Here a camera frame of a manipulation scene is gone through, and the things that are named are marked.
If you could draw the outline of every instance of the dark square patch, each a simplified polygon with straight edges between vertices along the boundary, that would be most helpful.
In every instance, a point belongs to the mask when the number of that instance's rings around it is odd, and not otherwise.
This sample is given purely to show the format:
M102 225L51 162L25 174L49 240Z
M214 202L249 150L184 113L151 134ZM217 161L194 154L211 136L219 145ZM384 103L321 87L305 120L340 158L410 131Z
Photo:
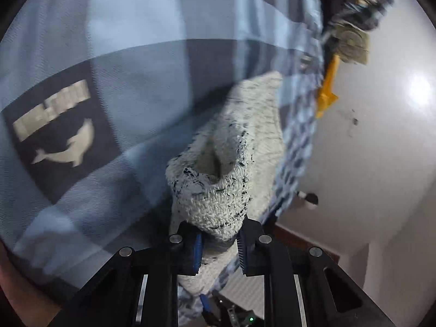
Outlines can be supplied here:
M89 61L32 87L2 115L22 163L52 203L121 154Z

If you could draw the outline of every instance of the white wall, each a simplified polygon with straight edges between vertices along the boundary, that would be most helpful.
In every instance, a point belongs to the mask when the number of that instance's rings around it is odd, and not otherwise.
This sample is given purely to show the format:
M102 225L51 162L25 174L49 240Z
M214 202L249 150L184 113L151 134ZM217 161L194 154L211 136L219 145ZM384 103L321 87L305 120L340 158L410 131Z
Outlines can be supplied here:
M341 63L334 92L299 188L319 208L280 223L352 255L386 244L436 177L436 31L416 0L396 1L371 33L368 65Z
M377 303L397 327L416 327L436 299L436 182L383 250Z

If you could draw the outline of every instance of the person's arm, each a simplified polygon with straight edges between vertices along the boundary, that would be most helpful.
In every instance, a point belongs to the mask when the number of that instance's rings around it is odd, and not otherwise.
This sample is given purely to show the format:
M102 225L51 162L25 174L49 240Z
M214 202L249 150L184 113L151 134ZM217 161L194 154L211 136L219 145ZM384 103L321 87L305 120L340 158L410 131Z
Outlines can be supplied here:
M9 261L0 241L0 287L27 327L46 327L60 307L23 277Z

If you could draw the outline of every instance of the round metal bolt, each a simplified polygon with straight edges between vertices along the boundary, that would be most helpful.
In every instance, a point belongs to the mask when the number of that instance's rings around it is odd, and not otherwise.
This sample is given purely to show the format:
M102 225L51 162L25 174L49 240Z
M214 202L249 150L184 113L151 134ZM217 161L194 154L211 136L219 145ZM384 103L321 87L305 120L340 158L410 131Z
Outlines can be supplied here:
M183 238L180 235L171 235L169 237L169 241L171 243L180 243L182 242Z
M312 247L309 250L310 255L312 255L313 257L321 257L323 255L323 250L318 248L318 247Z
M271 238L271 236L268 235L261 235L259 236L259 242L260 243L265 243L268 244L272 241L273 239Z
M121 257L128 257L132 254L132 249L130 247L123 247L119 250L119 255Z

